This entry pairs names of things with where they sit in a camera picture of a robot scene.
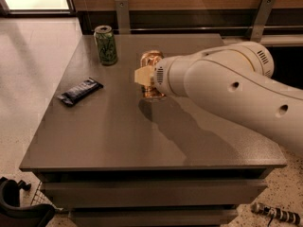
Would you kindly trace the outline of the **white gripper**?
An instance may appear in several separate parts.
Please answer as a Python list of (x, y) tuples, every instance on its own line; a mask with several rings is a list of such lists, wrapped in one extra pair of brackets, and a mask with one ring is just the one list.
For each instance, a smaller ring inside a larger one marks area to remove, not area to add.
[(153, 86), (164, 95), (172, 95), (169, 85), (169, 70), (175, 57), (164, 58), (153, 67), (147, 65), (134, 71), (134, 81), (143, 86)]

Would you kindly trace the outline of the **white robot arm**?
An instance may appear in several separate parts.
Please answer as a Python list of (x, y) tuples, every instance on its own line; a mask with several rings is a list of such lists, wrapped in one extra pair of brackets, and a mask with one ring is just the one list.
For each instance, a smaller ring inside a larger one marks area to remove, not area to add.
[(243, 42), (190, 55), (146, 53), (134, 81), (182, 96), (303, 156), (303, 90), (272, 79), (274, 61), (261, 44)]

